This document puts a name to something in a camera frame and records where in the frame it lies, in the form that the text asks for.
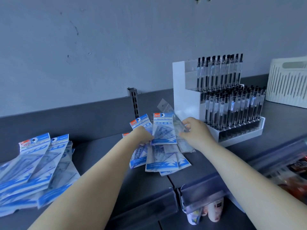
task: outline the wall stain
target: wall stain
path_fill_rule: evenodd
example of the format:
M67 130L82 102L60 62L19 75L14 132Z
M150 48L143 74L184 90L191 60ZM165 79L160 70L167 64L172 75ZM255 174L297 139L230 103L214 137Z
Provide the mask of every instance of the wall stain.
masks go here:
M78 31L78 28L72 23L72 21L71 20L69 20L70 21L70 23L72 24L72 26L76 29L76 32L77 32L77 35L79 35L79 31Z

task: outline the white acrylic pen holder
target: white acrylic pen holder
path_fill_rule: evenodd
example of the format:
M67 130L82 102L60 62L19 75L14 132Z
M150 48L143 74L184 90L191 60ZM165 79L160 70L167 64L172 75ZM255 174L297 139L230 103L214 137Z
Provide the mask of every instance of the white acrylic pen holder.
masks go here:
M205 121L205 97L203 92L194 91L196 79L197 60L187 60L173 63L173 86L174 86L174 110L180 120L187 117L194 117L201 121ZM248 140L262 134L265 118L244 123L240 126L219 131L209 126L209 130L214 139L220 145L227 147L244 140ZM236 131L239 128L245 128L241 133L233 134L233 136L225 137L225 132Z

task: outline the gray wall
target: gray wall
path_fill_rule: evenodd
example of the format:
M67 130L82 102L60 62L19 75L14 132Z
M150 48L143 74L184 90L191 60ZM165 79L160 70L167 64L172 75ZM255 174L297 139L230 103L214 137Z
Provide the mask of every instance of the gray wall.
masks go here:
M172 62L307 54L307 0L0 0L0 116L172 88Z

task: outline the orange brand logo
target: orange brand logo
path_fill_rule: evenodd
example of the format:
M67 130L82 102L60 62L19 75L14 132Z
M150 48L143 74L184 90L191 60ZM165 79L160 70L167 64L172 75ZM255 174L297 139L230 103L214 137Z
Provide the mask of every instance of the orange brand logo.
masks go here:
M136 120L130 122L131 125L136 124Z

